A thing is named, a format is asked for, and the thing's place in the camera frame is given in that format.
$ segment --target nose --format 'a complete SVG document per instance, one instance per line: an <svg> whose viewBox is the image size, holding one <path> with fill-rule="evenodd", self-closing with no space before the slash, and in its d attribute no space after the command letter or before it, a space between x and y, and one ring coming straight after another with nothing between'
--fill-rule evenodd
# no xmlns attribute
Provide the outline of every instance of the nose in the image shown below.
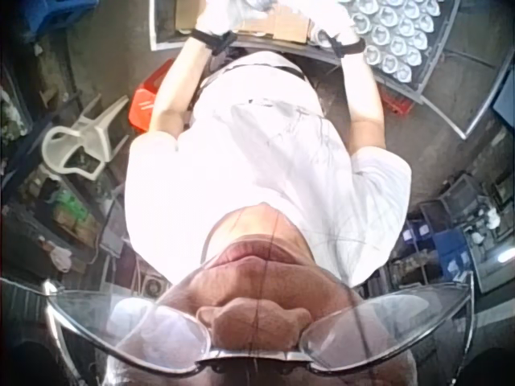
<svg viewBox="0 0 515 386"><path fill-rule="evenodd" d="M215 347L287 351L312 323L308 310L284 310L270 300L236 298L222 307L200 307L196 317L211 330Z"/></svg>

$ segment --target white glove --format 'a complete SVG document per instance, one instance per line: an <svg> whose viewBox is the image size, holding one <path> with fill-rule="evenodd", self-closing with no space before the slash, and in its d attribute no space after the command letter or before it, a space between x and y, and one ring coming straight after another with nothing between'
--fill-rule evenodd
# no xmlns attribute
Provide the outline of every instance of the white glove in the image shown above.
<svg viewBox="0 0 515 386"><path fill-rule="evenodd" d="M348 40L351 35L357 41L352 30L354 22L347 9L336 0L278 0L278 3L300 11L331 38L343 35L341 37Z"/></svg>
<svg viewBox="0 0 515 386"><path fill-rule="evenodd" d="M249 6L246 0L207 0L205 11L196 21L196 29L206 34L223 35L244 20L266 18L267 15Z"/></svg>

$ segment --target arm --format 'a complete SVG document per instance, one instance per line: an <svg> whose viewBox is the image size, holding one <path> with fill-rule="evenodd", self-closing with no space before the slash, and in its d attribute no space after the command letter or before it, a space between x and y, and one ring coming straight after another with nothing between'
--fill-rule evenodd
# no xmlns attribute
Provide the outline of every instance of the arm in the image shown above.
<svg viewBox="0 0 515 386"><path fill-rule="evenodd" d="M279 0L290 8L300 10L332 38L348 45L358 41L352 29L353 21L344 6L334 0ZM385 148L385 122L381 98L372 70L363 54L347 55L341 61L344 70L345 92L351 116L348 152L376 146Z"/></svg>
<svg viewBox="0 0 515 386"><path fill-rule="evenodd" d="M343 44L352 44L358 40L353 31L342 35L344 38L340 37L340 41ZM341 67L344 70L345 93L351 116L348 152L352 155L366 146L386 148L381 98L364 54L345 56L341 60Z"/></svg>
<svg viewBox="0 0 515 386"><path fill-rule="evenodd" d="M245 19L265 18L245 0L209 0L199 16L196 29L210 35L223 35ZM192 101L211 50L196 39L188 39L165 76L150 120L149 131L164 131L177 138L184 130L183 115Z"/></svg>
<svg viewBox="0 0 515 386"><path fill-rule="evenodd" d="M161 83L149 131L165 131L175 138L183 132L183 115L210 57L211 50L204 43L193 38L186 41Z"/></svg>

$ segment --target eyeglasses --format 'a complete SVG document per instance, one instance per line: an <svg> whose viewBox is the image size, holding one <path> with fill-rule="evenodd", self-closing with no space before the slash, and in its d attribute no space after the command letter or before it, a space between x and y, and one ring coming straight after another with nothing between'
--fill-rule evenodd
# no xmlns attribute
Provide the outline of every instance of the eyeglasses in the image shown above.
<svg viewBox="0 0 515 386"><path fill-rule="evenodd" d="M474 296L467 284L404 289L369 299L312 323L294 351L226 351L212 345L196 318L168 306L129 296L43 285L49 326L75 332L108 355L164 376L192 376L224 359L259 358L341 376L383 363L404 352L454 317L464 306L464 357L472 341Z"/></svg>

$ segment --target mouth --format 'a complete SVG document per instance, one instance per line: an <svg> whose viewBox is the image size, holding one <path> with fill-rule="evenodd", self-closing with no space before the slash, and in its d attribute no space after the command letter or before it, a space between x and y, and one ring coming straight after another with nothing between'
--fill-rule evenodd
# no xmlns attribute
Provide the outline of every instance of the mouth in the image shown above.
<svg viewBox="0 0 515 386"><path fill-rule="evenodd" d="M289 265L303 265L303 262L278 245L280 240L271 240L270 237L245 236L229 245L218 257L206 264L206 269L220 267L246 257L258 257L264 261L275 261Z"/></svg>

